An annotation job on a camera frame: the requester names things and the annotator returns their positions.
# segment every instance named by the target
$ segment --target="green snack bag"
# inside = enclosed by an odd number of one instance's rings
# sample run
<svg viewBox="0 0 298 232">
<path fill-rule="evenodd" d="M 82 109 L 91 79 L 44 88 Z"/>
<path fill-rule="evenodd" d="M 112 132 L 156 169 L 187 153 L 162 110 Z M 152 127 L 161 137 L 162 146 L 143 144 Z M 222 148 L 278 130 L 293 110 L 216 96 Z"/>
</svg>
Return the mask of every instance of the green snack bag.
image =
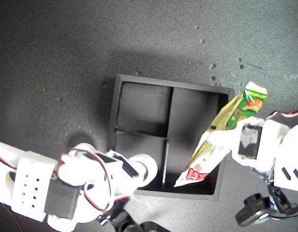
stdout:
<svg viewBox="0 0 298 232">
<path fill-rule="evenodd" d="M 235 96 L 221 109 L 207 131 L 234 129 L 240 120 L 254 116 L 266 99 L 266 89 L 249 82 L 243 93 Z M 188 166 L 181 173 L 174 187 L 203 181 L 229 152 L 208 142 L 203 134 Z"/>
</svg>

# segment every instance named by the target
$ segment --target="cable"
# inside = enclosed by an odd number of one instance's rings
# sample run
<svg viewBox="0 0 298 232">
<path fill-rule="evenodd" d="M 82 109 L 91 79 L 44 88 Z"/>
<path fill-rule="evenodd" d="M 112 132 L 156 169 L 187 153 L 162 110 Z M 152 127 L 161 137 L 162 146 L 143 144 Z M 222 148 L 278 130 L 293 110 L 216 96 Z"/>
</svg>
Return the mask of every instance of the cable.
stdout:
<svg viewBox="0 0 298 232">
<path fill-rule="evenodd" d="M 131 195 L 119 195 L 115 197 L 115 202 L 131 198 Z"/>
<path fill-rule="evenodd" d="M 107 178 L 107 181 L 108 181 L 108 186 L 109 186 L 109 201 L 106 205 L 105 208 L 101 208 L 99 206 L 97 206 L 93 200 L 90 199 L 90 197 L 87 195 L 86 191 L 87 191 L 87 188 L 88 188 L 88 182 L 85 184 L 84 188 L 83 188 L 83 192 L 84 192 L 84 196 L 85 198 L 87 199 L 87 201 L 94 207 L 96 208 L 97 210 L 100 210 L 100 211 L 107 211 L 109 209 L 112 208 L 112 206 L 114 205 L 114 202 L 115 202 L 115 196 L 114 196 L 114 191 L 113 191 L 113 187 L 112 187 L 112 181 L 111 181 L 111 178 L 109 177 L 108 175 L 108 172 L 107 172 L 107 169 L 105 167 L 105 162 L 95 153 L 91 152 L 91 151 L 88 151 L 88 150 L 83 150 L 83 149 L 77 149 L 77 148 L 72 148 L 70 149 L 68 152 L 70 151 L 80 151 L 80 152 L 87 152 L 88 154 L 92 155 L 99 163 L 100 165 L 102 166 L 104 172 L 105 172 L 105 175 L 106 175 L 106 178 Z"/>
<path fill-rule="evenodd" d="M 23 229 L 22 229 L 22 226 L 21 226 L 19 220 L 7 209 L 7 207 L 3 203 L 1 203 L 1 204 L 4 206 L 4 208 L 9 213 L 9 215 L 14 219 L 14 221 L 16 222 L 20 232 L 23 232 Z"/>
<path fill-rule="evenodd" d="M 293 215 L 293 216 L 289 216 L 289 217 L 278 217 L 278 216 L 272 216 L 272 215 L 270 215 L 270 218 L 272 218 L 274 220 L 293 219 L 293 218 L 296 218 L 296 217 L 298 217 L 298 214 L 297 215 Z"/>
<path fill-rule="evenodd" d="M 0 156 L 0 161 L 5 164 L 6 166 L 12 168 L 12 169 L 16 169 L 15 167 L 13 167 L 12 165 L 10 165 L 8 162 L 6 162 L 1 156 Z"/>
</svg>

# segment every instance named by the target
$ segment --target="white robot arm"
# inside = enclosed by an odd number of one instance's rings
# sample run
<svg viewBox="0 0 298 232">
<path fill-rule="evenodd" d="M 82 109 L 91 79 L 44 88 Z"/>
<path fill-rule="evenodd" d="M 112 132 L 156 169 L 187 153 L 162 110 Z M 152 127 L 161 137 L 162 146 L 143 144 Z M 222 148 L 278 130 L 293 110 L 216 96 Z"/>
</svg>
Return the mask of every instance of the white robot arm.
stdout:
<svg viewBox="0 0 298 232">
<path fill-rule="evenodd" d="M 239 225 L 298 216 L 298 205 L 280 189 L 298 191 L 298 111 L 274 112 L 266 120 L 250 117 L 234 130 L 208 133 L 207 140 L 230 149 L 236 162 L 251 167 L 268 185 L 270 197 L 258 193 L 245 199 L 245 207 L 236 214 Z"/>
<path fill-rule="evenodd" d="M 0 142 L 0 202 L 60 232 L 95 220 L 149 184 L 158 171 L 146 154 L 126 159 L 79 144 L 60 161 Z"/>
</svg>

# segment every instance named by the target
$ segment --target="red wire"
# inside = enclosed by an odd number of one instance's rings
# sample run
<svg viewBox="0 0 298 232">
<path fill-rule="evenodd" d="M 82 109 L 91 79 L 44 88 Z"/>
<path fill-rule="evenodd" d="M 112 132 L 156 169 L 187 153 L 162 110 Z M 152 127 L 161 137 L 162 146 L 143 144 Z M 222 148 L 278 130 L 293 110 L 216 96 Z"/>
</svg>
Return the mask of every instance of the red wire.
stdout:
<svg viewBox="0 0 298 232">
<path fill-rule="evenodd" d="M 111 196 L 111 185 L 110 185 L 110 178 L 109 178 L 109 175 L 108 175 L 108 172 L 107 172 L 107 169 L 104 165 L 104 161 L 98 156 L 96 155 L 95 153 L 91 152 L 91 151 L 88 151 L 88 150 L 82 150 L 82 149 L 77 149 L 77 148 L 72 148 L 70 149 L 70 151 L 72 150 L 75 150 L 75 151 L 84 151 L 84 152 L 87 152 L 89 153 L 90 155 L 92 155 L 93 157 L 95 157 L 98 162 L 100 163 L 100 165 L 102 166 L 106 176 L 107 176 L 107 180 L 108 180 L 108 186 L 109 186 L 109 195 Z M 87 199 L 87 201 L 94 207 L 96 208 L 97 210 L 100 210 L 100 211 L 105 211 L 107 209 L 107 207 L 109 206 L 109 203 L 107 204 L 107 206 L 105 207 L 105 209 L 102 209 L 100 207 L 98 207 L 91 199 L 90 197 L 87 196 L 86 194 L 86 189 L 83 188 L 83 192 L 84 192 L 84 196 L 85 198 Z"/>
<path fill-rule="evenodd" d="M 5 164 L 6 166 L 12 168 L 12 169 L 16 169 L 15 167 L 11 166 L 9 163 L 7 163 L 1 156 L 0 156 L 0 161 Z"/>
<path fill-rule="evenodd" d="M 115 198 L 115 201 L 121 201 L 121 200 L 124 200 L 124 199 L 128 199 L 130 198 L 130 196 L 122 196 L 122 197 L 119 197 L 119 198 Z"/>
</svg>

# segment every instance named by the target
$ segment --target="black box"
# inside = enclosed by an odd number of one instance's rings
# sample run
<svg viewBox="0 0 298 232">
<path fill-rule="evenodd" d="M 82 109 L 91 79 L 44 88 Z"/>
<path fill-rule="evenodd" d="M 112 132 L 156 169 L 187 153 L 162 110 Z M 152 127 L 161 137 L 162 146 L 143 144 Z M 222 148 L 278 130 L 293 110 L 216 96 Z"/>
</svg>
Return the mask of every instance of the black box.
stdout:
<svg viewBox="0 0 298 232">
<path fill-rule="evenodd" d="M 159 170 L 137 194 L 217 200 L 225 160 L 202 182 L 174 188 L 198 141 L 234 96 L 229 88 L 128 75 L 116 78 L 108 149 L 151 155 Z"/>
</svg>

